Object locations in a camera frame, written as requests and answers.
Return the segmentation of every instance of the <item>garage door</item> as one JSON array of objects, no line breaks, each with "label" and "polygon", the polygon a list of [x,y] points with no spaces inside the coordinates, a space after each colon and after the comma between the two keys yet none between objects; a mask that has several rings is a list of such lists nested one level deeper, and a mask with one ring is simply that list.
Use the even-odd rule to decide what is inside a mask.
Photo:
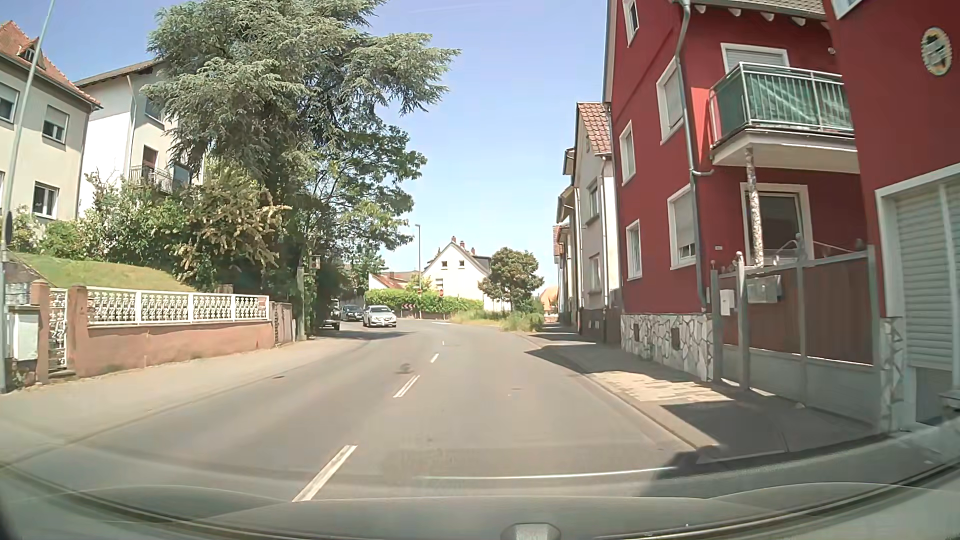
[{"label": "garage door", "polygon": [[953,320],[947,229],[939,186],[896,199],[903,275],[906,358],[911,364],[950,369]]}]

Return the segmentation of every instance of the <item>bush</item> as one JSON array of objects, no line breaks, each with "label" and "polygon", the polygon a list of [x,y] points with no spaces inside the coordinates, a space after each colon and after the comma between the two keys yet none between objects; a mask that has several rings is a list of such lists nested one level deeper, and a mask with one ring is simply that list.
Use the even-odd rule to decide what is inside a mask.
[{"label": "bush", "polygon": [[543,313],[512,312],[500,321],[503,331],[539,331],[543,328]]}]

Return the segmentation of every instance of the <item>stone wall cladding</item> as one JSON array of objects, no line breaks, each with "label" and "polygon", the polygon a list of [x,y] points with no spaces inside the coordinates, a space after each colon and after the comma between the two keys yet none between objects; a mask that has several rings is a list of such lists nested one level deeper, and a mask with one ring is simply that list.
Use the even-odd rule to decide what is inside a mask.
[{"label": "stone wall cladding", "polygon": [[[673,346],[671,329],[680,331]],[[629,353],[686,371],[701,380],[713,377],[713,326],[705,313],[629,313],[620,316],[620,347]]]}]

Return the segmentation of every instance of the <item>house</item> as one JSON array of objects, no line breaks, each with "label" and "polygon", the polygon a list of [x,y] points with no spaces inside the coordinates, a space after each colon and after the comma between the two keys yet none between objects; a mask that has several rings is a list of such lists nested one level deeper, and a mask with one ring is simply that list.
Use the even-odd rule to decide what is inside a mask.
[{"label": "house", "polygon": [[457,237],[451,236],[450,243],[427,262],[423,276],[429,278],[433,288],[445,296],[481,300],[484,309],[509,310],[509,302],[490,298],[478,286],[478,283],[490,275],[490,260],[489,257],[477,255],[473,248],[468,251],[466,242],[461,240],[457,243]]},{"label": "house", "polygon": [[825,0],[850,100],[881,315],[903,342],[902,428],[960,392],[960,6]]},{"label": "house", "polygon": [[709,379],[711,269],[853,252],[867,226],[820,0],[694,2],[609,0],[603,91],[622,346]]},{"label": "house", "polygon": [[22,122],[12,208],[28,208],[41,220],[73,219],[87,120],[101,106],[42,53],[24,104],[36,54],[35,38],[13,21],[0,25],[0,182],[10,171],[14,124]]},{"label": "house", "polygon": [[403,289],[406,288],[409,279],[403,279],[397,274],[410,274],[410,272],[388,272],[387,274],[370,274],[367,283],[367,290],[375,289]]},{"label": "house", "polygon": [[[140,93],[155,83],[162,61],[149,60],[87,77],[76,82],[103,104],[90,116],[83,172],[99,173],[102,181],[121,177],[136,184],[152,184],[163,192],[203,181],[204,171],[192,171],[171,152],[169,131],[176,119]],[[84,179],[80,207],[93,203],[93,185]]]},{"label": "house", "polygon": [[558,219],[576,225],[580,333],[596,341],[620,342],[619,230],[613,177],[610,123],[602,103],[578,103],[574,146],[564,152],[564,173],[573,188],[576,216],[566,216],[563,198]]},{"label": "house", "polygon": [[[573,186],[569,185],[564,193],[558,197],[557,202],[557,221],[566,219],[565,200],[573,193]],[[553,227],[553,261],[557,265],[557,311],[558,321],[563,325],[569,325],[579,328],[580,321],[580,294],[582,289],[577,286],[577,258],[576,244],[573,234],[570,232],[569,224],[554,225]]]}]

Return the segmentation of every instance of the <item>paved sidewalk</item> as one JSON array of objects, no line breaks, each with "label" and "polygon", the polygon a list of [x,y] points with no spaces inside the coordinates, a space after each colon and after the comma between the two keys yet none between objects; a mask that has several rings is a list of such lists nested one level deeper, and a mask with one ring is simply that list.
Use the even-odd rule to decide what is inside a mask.
[{"label": "paved sidewalk", "polygon": [[711,384],[620,349],[547,327],[532,352],[582,373],[692,446],[700,463],[834,447],[874,435],[860,422],[759,391]]},{"label": "paved sidewalk", "polygon": [[0,465],[363,346],[322,337],[0,395]]}]

